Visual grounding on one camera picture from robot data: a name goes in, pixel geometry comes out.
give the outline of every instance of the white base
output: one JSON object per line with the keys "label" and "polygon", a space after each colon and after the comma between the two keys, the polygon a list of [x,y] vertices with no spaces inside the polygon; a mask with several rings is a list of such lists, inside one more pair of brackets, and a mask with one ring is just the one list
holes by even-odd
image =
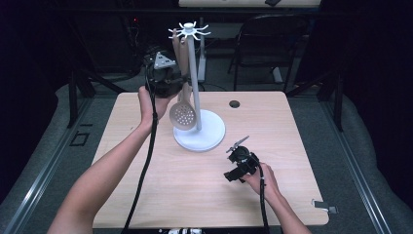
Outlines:
{"label": "white base", "polygon": [[206,80],[207,59],[200,57],[200,64],[198,67],[198,82],[203,83]]}
{"label": "white base", "polygon": [[225,136],[225,124],[222,119],[209,110],[201,110],[202,128],[197,126],[182,131],[173,128],[173,135],[178,144],[190,151],[206,152],[218,145]]}
{"label": "white base", "polygon": [[274,82],[277,83],[282,83],[282,74],[280,73],[280,68],[276,67],[273,70],[273,76],[274,76]]}

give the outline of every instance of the hand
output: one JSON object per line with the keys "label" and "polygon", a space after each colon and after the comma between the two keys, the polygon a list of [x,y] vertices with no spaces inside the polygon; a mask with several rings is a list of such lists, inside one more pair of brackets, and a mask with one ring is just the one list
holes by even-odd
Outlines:
{"label": "hand", "polygon": [[[137,96],[140,102],[140,113],[141,113],[141,123],[152,124],[153,119],[153,108],[152,101],[149,96],[149,92],[144,86],[140,87]],[[158,120],[160,120],[167,111],[169,102],[175,98],[176,95],[167,98],[157,98],[155,97],[156,112],[158,113]]]}
{"label": "hand", "polygon": [[[274,176],[274,171],[265,163],[260,163],[260,165],[264,173],[264,183],[266,184],[264,189],[265,199],[280,195],[279,185]],[[253,175],[244,175],[241,179],[245,180],[257,194],[260,193],[261,174],[258,169]]]}

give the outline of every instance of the white rod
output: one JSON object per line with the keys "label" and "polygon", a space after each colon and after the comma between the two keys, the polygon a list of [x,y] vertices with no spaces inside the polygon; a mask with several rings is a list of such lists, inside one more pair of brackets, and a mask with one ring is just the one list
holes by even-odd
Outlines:
{"label": "white rod", "polygon": [[197,115],[197,130],[200,131],[202,129],[201,107],[200,107],[200,94],[198,90],[197,61],[195,60],[194,38],[191,35],[188,35],[187,41],[188,41],[188,51],[189,51],[189,68],[191,71],[191,81],[192,81],[192,93],[194,96],[195,114]]}

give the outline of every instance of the forearm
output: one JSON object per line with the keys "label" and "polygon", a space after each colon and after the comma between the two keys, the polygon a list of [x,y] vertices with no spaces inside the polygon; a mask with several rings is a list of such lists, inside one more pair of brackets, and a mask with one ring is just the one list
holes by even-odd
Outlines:
{"label": "forearm", "polygon": [[281,193],[266,198],[266,200],[279,219],[283,233],[311,233],[307,226],[305,226],[300,218],[298,218],[297,214],[295,214],[294,210],[289,206]]}
{"label": "forearm", "polygon": [[128,170],[134,156],[150,134],[150,125],[139,125],[121,143],[90,166],[75,182],[54,223],[83,221],[92,228],[94,216]]}

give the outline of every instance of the slotted spoon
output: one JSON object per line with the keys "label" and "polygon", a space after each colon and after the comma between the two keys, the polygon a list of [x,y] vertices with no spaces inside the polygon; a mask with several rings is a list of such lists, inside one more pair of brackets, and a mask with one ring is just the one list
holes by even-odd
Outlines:
{"label": "slotted spoon", "polygon": [[169,110],[172,124],[179,130],[187,131],[197,124],[195,109],[189,102],[192,88],[185,83],[182,87],[182,96]]}

